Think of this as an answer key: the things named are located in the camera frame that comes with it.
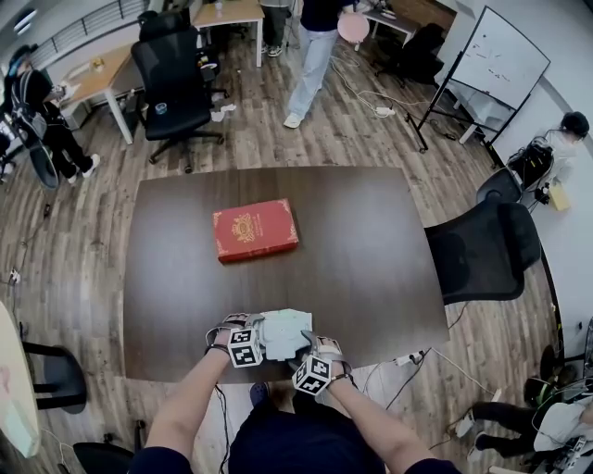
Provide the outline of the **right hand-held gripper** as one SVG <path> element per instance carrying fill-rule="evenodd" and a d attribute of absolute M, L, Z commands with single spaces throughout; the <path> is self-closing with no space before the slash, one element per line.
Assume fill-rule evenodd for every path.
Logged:
<path fill-rule="evenodd" d="M 301 335 L 308 344 L 300 350 L 305 359 L 293 374 L 292 382 L 298 392 L 317 396 L 332 381 L 332 363 L 317 356 L 319 341 L 314 332 L 302 330 Z"/>

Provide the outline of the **person's left hand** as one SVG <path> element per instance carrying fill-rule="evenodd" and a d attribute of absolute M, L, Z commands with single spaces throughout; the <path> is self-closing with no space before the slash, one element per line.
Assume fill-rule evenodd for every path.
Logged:
<path fill-rule="evenodd" d="M 247 325 L 249 318 L 250 316 L 246 313 L 228 315 L 222 322 L 207 332 L 207 348 L 220 347 L 225 350 L 231 337 L 231 331 L 234 329 L 242 330 Z"/>

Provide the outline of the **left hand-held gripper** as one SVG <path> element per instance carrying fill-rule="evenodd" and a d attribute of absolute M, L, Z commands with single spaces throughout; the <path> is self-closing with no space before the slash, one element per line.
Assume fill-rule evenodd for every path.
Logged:
<path fill-rule="evenodd" d="M 265 318 L 262 313 L 250 314 L 249 328 L 231 330 L 227 350 L 235 368 L 251 368 L 262 363 L 263 354 L 258 331 L 263 331 Z"/>

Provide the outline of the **person's right hand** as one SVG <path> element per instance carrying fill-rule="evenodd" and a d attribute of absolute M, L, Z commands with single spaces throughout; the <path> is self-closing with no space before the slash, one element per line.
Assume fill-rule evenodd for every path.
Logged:
<path fill-rule="evenodd" d="M 339 342 L 335 339 L 318 336 L 317 337 L 317 356 L 329 361 L 332 366 L 332 378 L 349 376 L 351 366 L 346 361 Z"/>

